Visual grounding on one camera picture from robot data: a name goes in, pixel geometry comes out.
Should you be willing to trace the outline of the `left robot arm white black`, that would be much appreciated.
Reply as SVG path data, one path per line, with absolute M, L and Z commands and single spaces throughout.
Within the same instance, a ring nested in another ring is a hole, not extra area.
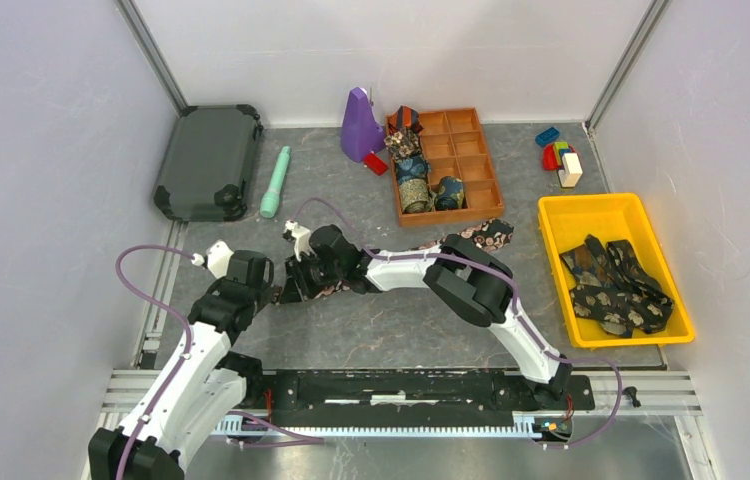
M 214 281 L 189 315 L 169 312 L 183 328 L 178 348 L 138 404 L 117 427 L 93 434 L 93 479 L 182 479 L 223 417 L 264 397 L 260 361 L 231 348 L 272 300 L 273 262 L 223 242 L 192 261 Z

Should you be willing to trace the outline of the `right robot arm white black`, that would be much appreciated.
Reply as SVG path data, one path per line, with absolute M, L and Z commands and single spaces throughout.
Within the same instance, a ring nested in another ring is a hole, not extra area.
M 536 405 L 553 408 L 568 396 L 571 364 L 528 317 L 511 270 L 469 239 L 451 234 L 419 250 L 368 251 L 335 225 L 311 231 L 292 221 L 283 237 L 294 253 L 285 261 L 279 303 L 312 300 L 328 290 L 429 290 L 462 320 L 492 332 L 517 362 Z

